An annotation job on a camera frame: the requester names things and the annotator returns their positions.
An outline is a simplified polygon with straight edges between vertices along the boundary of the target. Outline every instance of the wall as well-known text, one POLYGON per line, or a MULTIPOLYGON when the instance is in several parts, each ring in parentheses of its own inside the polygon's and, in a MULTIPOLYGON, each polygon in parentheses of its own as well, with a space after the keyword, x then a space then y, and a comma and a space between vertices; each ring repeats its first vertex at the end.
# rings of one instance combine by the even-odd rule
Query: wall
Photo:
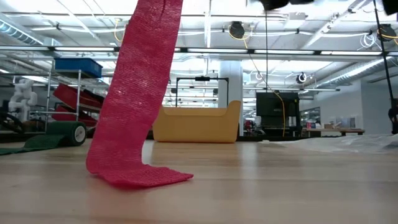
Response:
MULTIPOLYGON (((391 122, 387 116, 391 108, 387 85, 361 84, 364 129, 366 134, 390 134, 391 122)), ((398 85, 392 86, 394 98, 398 96, 398 85)))
MULTIPOLYGON (((364 128, 361 81, 351 86, 339 86, 339 92, 320 92, 314 100, 300 101, 300 111, 320 107, 321 124, 329 123, 331 118, 356 117, 356 128, 364 128)), ((322 133, 322 135, 338 136, 340 133, 322 133)))
MULTIPOLYGON (((357 80, 351 86, 339 86, 340 92, 320 92, 313 101, 301 101, 300 110, 320 107, 321 123, 332 117, 356 117, 356 127, 365 129, 365 134, 390 134, 391 122, 387 116, 391 107, 389 90, 384 83, 368 83, 357 80)), ((392 86, 398 97, 398 85, 392 86)), ((322 133, 340 135, 339 133, 322 133)))

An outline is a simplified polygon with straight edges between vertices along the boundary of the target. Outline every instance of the black cable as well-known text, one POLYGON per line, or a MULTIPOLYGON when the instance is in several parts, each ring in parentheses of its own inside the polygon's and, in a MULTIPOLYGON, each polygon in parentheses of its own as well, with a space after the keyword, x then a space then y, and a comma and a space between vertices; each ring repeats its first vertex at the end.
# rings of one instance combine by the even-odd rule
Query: black cable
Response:
MULTIPOLYGON (((375 9, 374 13, 376 15, 377 29, 380 31, 380 35, 381 35, 381 25, 380 25, 380 20, 379 20, 379 13, 377 11, 376 0, 373 0, 373 4, 374 4, 374 9, 375 9)), ((380 45, 381 45, 381 51, 382 51, 383 60, 384 60, 384 67, 386 69, 386 78, 387 78, 388 90, 389 90, 389 93, 390 93, 391 108, 394 108, 395 107, 394 95, 392 94, 390 73, 388 71, 388 63, 387 63, 387 58, 386 58, 386 49, 384 48, 384 42, 382 41, 382 38, 380 40, 380 45)))

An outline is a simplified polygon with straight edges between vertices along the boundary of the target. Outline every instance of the black frame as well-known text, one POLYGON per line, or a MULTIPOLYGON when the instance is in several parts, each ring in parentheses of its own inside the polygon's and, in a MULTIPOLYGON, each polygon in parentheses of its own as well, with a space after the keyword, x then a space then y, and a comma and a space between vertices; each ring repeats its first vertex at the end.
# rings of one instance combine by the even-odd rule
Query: black frame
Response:
MULTIPOLYGON (((199 77, 193 77, 193 78, 177 78, 177 84, 175 86, 176 92, 175 92, 175 107, 178 107, 178 82, 180 80, 196 80, 196 81, 201 81, 198 80, 199 77)), ((207 80, 225 80, 226 81, 226 105, 228 106, 229 104, 229 78, 208 78, 206 77, 207 80)))

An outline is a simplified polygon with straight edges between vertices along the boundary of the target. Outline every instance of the yellow cable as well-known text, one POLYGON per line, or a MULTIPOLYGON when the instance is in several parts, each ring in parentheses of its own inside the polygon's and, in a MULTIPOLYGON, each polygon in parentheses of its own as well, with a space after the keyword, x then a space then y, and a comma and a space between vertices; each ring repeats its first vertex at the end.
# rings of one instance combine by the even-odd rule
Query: yellow cable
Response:
POLYGON ((114 27, 114 32, 113 32, 113 34, 114 34, 114 38, 116 38, 117 41, 122 42, 122 41, 123 41, 123 38, 124 38, 124 33, 126 32, 126 29, 125 29, 124 32, 123 32, 123 38, 122 38, 121 40, 119 40, 118 36, 116 35, 116 29, 118 28, 118 24, 119 24, 119 19, 116 19, 116 25, 115 25, 115 27, 114 27))
POLYGON ((272 88, 267 84, 267 82, 264 80, 264 77, 262 76, 262 74, 260 73, 260 70, 257 68, 257 65, 254 63, 253 58, 251 57, 251 54, 249 54, 251 61, 253 62, 253 65, 255 66, 257 72, 260 74, 262 81, 264 81, 264 83, 267 85, 267 88, 269 88, 272 92, 274 92, 274 94, 276 96, 278 96, 278 98, 280 99, 280 101, 282 102, 282 112, 283 112, 283 118, 284 118, 284 131, 282 133, 282 137, 285 137, 285 132, 286 132, 286 115, 285 115, 285 103, 284 100, 282 99, 282 97, 279 96, 278 93, 276 93, 276 91, 272 90, 272 88))
POLYGON ((248 48, 248 43, 246 43, 246 39, 243 40, 244 42, 244 46, 246 47, 246 49, 248 48))
POLYGON ((397 38, 398 38, 398 36, 397 36, 397 37, 393 37, 393 36, 384 35, 384 34, 381 34, 381 35, 382 35, 383 37, 392 38, 392 39, 397 39, 397 38))

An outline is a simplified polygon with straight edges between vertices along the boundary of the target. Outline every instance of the fluorescent light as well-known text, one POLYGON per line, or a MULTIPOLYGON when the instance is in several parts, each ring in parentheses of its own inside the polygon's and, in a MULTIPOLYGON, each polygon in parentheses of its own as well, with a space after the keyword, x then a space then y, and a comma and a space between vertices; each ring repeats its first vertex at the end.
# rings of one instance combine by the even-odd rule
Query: fluorescent light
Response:
MULTIPOLYGON (((176 88, 177 86, 167 86, 168 89, 170 88, 176 88)), ((196 88, 196 89, 217 89, 218 86, 184 86, 184 85, 178 85, 178 88, 196 88)))
POLYGON ((248 50, 244 49, 188 49, 188 52, 197 53, 247 53, 248 50))
POLYGON ((243 87, 244 90, 263 90, 263 87, 243 87))
POLYGON ((371 51, 322 51, 322 55, 380 55, 381 52, 371 51))
POLYGON ((306 54, 311 55, 315 52, 313 50, 255 50, 255 54, 306 54))
MULTIPOLYGON (((171 98, 175 100, 175 96, 165 96, 164 98, 171 98)), ((178 99, 196 99, 196 100, 217 100, 218 97, 211 96, 178 96, 178 99)))
POLYGON ((244 97, 244 98, 243 98, 243 101, 244 101, 244 102, 255 101, 255 100, 256 100, 256 98, 250 98, 250 97, 244 97))
POLYGON ((299 91, 299 88, 272 88, 272 90, 299 91))
POLYGON ((303 93, 308 93, 309 91, 340 91, 340 89, 304 89, 303 93))
POLYGON ((39 27, 39 28, 33 28, 31 29, 32 31, 44 31, 44 30, 55 30, 57 29, 56 27, 39 27))
POLYGON ((49 51, 48 47, 29 47, 29 46, 0 46, 0 50, 37 50, 49 51))
POLYGON ((56 47, 57 51, 73 51, 73 52, 114 52, 113 47, 56 47))
POLYGON ((49 82, 46 78, 43 78, 43 77, 23 76, 23 78, 27 78, 27 79, 37 81, 37 82, 42 82, 42 83, 49 82))

